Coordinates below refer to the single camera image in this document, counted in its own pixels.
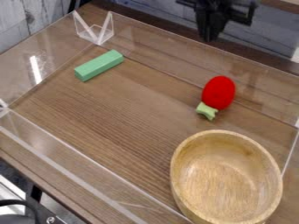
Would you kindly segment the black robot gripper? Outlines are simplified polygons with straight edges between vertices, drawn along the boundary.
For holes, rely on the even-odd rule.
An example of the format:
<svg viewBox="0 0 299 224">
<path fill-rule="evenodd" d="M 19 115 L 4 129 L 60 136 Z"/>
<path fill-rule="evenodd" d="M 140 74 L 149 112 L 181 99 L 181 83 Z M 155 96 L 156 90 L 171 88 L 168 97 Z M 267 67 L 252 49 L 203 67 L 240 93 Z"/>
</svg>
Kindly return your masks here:
<svg viewBox="0 0 299 224">
<path fill-rule="evenodd" d="M 197 31 L 204 41 L 216 40 L 228 21 L 251 25 L 257 3 L 255 0 L 175 0 L 195 11 Z"/>
</svg>

